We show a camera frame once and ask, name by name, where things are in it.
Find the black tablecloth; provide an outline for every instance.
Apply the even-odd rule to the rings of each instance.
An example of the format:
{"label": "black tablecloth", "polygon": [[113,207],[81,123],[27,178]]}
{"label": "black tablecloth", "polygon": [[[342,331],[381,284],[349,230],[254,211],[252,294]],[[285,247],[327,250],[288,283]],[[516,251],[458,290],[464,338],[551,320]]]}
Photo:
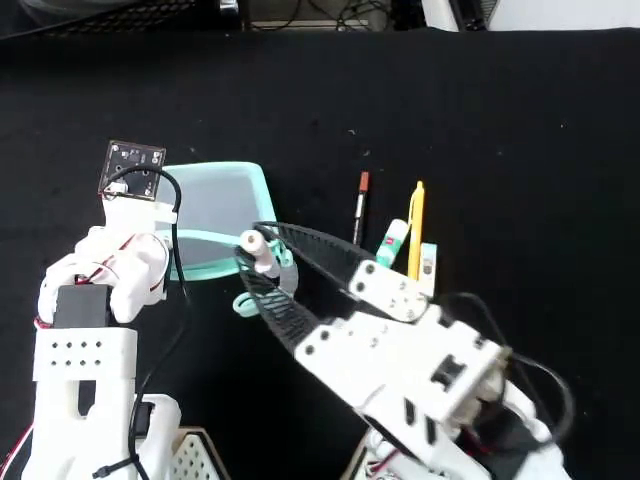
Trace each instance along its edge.
{"label": "black tablecloth", "polygon": [[[579,408],[564,446],[575,478],[628,471],[639,49],[633,31],[0,45],[0,450],[30,421],[39,282],[102,222],[97,179],[118,138],[165,146],[169,163],[197,161],[189,147],[259,163],[279,219],[347,238],[367,169],[369,249],[423,179],[438,290],[479,293],[517,351],[566,376]],[[261,320],[233,314],[237,278],[193,290],[204,318],[153,390],[211,433],[234,478],[337,478],[360,420]],[[177,296],[136,322],[141,371],[182,315]]]}

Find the yellow highlighter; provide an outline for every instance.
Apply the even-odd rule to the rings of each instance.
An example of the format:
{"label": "yellow highlighter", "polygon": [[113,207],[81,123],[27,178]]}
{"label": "yellow highlighter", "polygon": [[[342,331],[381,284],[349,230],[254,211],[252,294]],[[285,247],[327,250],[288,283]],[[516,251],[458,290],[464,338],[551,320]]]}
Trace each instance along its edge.
{"label": "yellow highlighter", "polygon": [[418,182],[409,207],[409,221],[411,222],[411,239],[409,240],[409,272],[407,276],[418,280],[420,272],[420,242],[422,241],[422,215],[424,211],[424,186]]}

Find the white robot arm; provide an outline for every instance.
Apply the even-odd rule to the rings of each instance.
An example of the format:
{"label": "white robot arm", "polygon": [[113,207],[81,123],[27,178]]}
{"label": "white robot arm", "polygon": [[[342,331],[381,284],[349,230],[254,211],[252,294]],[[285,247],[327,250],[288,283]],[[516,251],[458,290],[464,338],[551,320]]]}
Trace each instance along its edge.
{"label": "white robot arm", "polygon": [[[447,318],[418,282],[347,242],[286,224],[254,228],[377,309],[320,322],[257,273],[246,256],[238,257],[247,290],[296,361],[386,440],[370,448],[380,471],[404,480],[568,478],[560,450],[545,442],[549,431],[533,403],[506,380],[515,358],[508,347]],[[463,437],[476,433],[482,405],[498,401],[500,416],[491,427],[501,436],[492,444],[494,454],[482,445],[474,452]],[[501,456],[500,450],[511,452]]]}
{"label": "white robot arm", "polygon": [[[23,480],[134,480],[136,462],[148,479],[165,479],[180,409],[166,395],[136,399],[138,335],[123,326],[144,305],[166,297],[173,245],[155,226],[175,224],[177,209],[154,201],[163,156],[154,147],[112,143],[100,190],[105,225],[92,227],[73,253],[47,269],[38,300],[33,441]],[[140,168],[145,162],[151,175]],[[117,172],[131,174],[107,180]],[[95,382],[86,416],[78,411],[82,382]],[[132,411],[140,410],[144,425],[135,440],[130,422]]]}

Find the teal plastic tray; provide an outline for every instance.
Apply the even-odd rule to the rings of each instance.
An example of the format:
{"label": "teal plastic tray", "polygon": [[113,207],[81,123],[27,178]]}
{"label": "teal plastic tray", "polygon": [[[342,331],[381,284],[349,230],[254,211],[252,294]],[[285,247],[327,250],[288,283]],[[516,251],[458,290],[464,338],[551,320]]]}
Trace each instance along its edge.
{"label": "teal plastic tray", "polygon": [[[185,279],[210,280],[237,273],[233,249],[253,222],[275,221],[262,168],[247,162],[195,163],[165,167],[182,188],[178,239]],[[167,182],[157,199],[173,203]],[[158,225],[162,234],[169,225]],[[171,279],[176,280],[175,269]]]}

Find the pen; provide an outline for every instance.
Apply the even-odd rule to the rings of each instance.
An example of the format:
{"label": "pen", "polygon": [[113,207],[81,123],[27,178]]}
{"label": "pen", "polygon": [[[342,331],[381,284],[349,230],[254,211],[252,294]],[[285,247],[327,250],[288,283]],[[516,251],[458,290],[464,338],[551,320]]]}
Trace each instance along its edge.
{"label": "pen", "polygon": [[422,240],[422,215],[424,210],[424,187],[418,182],[409,207],[411,222],[411,239],[409,241],[409,271],[407,276],[418,280],[420,272],[420,242]]}
{"label": "pen", "polygon": [[369,191],[369,172],[360,174],[360,188],[358,189],[358,204],[356,206],[356,222],[353,226],[353,244],[360,246],[362,244],[362,231],[364,229],[364,206],[367,201],[367,192]]}

